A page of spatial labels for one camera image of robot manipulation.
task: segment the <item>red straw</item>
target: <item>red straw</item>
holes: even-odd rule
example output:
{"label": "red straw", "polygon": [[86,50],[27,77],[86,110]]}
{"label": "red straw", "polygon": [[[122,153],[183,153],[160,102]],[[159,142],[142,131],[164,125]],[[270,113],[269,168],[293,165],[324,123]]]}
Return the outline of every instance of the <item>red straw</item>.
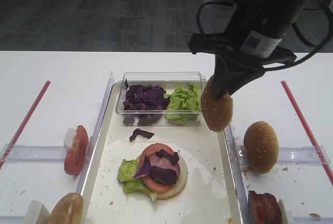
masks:
{"label": "red straw", "polygon": [[[297,113],[297,116],[298,118],[300,119],[302,125],[303,125],[303,128],[305,130],[305,132],[307,133],[312,145],[318,150],[320,151],[320,147],[319,147],[319,144],[316,140],[316,138],[314,137],[308,123],[306,122],[305,120],[305,117],[303,116],[302,112],[301,112],[301,109],[298,107],[297,105],[297,102],[295,100],[295,98],[293,97],[292,93],[291,93],[291,90],[289,89],[288,85],[287,85],[287,82],[286,81],[281,81],[281,84],[283,86],[283,88],[285,89],[287,95],[288,95],[288,98],[293,106],[293,108],[295,109],[296,113]],[[319,152],[319,158],[322,160],[322,165],[324,167],[324,170],[329,178],[329,180],[331,181],[332,185],[333,185],[333,173],[332,173],[332,170],[331,168],[329,167],[329,165],[326,163],[326,160],[325,158],[321,155],[321,152]]]}
{"label": "red straw", "polygon": [[33,105],[31,106],[30,110],[28,111],[28,113],[26,114],[25,118],[23,119],[20,127],[17,129],[15,135],[13,136],[12,140],[10,141],[10,144],[5,152],[5,155],[3,157],[3,161],[0,162],[0,169],[2,168],[2,166],[5,163],[5,158],[7,157],[7,155],[10,153],[13,145],[16,143],[17,139],[19,139],[24,127],[26,126],[27,122],[29,121],[32,113],[34,112],[34,110],[36,109],[37,105],[39,104],[40,100],[42,99],[42,97],[44,96],[46,90],[48,89],[48,86],[50,85],[50,81],[46,81],[45,85],[43,86],[41,92],[38,94],[37,98],[35,99]]}

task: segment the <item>green lettuce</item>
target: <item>green lettuce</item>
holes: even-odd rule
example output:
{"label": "green lettuce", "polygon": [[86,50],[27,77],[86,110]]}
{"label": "green lettuce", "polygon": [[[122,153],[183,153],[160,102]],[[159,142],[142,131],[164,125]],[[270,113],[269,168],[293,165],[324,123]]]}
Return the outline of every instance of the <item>green lettuce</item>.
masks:
{"label": "green lettuce", "polygon": [[154,202],[157,199],[157,193],[148,188],[140,178],[133,179],[133,176],[138,171],[139,162],[140,156],[135,160],[123,160],[118,170],[117,179],[119,182],[123,183],[123,191],[125,194],[141,190],[145,194],[149,194],[151,200]]}
{"label": "green lettuce", "polygon": [[[200,98],[198,94],[198,88],[194,84],[187,84],[188,90],[179,87],[176,89],[170,98],[168,110],[188,110],[194,113],[200,112]],[[186,121],[195,121],[197,114],[184,113],[170,113],[165,116],[166,120],[176,125],[184,125]]]}

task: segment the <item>tomato slice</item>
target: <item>tomato slice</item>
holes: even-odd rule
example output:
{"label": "tomato slice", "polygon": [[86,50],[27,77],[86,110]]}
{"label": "tomato slice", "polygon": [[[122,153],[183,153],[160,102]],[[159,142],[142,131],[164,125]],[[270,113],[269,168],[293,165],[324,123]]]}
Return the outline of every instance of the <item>tomato slice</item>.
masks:
{"label": "tomato slice", "polygon": [[141,168],[142,165],[144,164],[145,156],[150,156],[151,154],[153,154],[157,151],[160,151],[160,150],[165,150],[169,154],[174,153],[173,150],[166,144],[159,143],[159,142],[151,144],[147,148],[145,148],[145,150],[142,152],[141,158],[140,158],[140,163],[139,163],[139,168]]}
{"label": "tomato slice", "polygon": [[89,138],[87,131],[82,125],[76,128],[72,148],[68,151],[65,159],[65,172],[68,175],[77,176],[83,167],[84,158],[88,148]]}
{"label": "tomato slice", "polygon": [[144,184],[148,188],[150,188],[152,191],[155,191],[156,193],[159,193],[159,194],[167,193],[171,189],[171,187],[172,187],[172,185],[158,184],[153,179],[151,179],[150,176],[143,177],[142,181],[144,182]]}

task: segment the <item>clear plastic container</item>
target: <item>clear plastic container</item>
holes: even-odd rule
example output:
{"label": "clear plastic container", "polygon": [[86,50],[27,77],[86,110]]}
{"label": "clear plastic container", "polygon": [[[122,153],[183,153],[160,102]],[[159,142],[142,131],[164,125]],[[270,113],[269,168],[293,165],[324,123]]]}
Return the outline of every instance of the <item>clear plastic container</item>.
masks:
{"label": "clear plastic container", "polygon": [[[172,94],[179,87],[188,89],[188,84],[194,84],[198,89],[198,99],[202,95],[203,83],[205,78],[199,72],[143,72],[143,73],[124,73],[121,82],[121,90],[118,94],[116,113],[123,125],[197,125],[199,124],[198,111],[191,110],[124,110],[124,100],[126,97],[127,81],[129,86],[157,86],[162,87],[167,94]],[[168,121],[168,115],[177,114],[181,121]]]}

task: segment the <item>gray carpet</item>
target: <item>gray carpet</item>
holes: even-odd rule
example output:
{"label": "gray carpet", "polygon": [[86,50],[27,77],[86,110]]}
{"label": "gray carpet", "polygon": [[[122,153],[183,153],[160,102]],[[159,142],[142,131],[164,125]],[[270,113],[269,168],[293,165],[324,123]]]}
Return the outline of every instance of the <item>gray carpet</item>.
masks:
{"label": "gray carpet", "polygon": [[[0,0],[0,50],[189,51],[204,0]],[[222,31],[230,11],[207,9],[207,31]],[[313,42],[325,36],[321,11],[304,11],[300,28]],[[309,51],[291,30],[282,43]],[[330,43],[323,51],[333,52]]]}

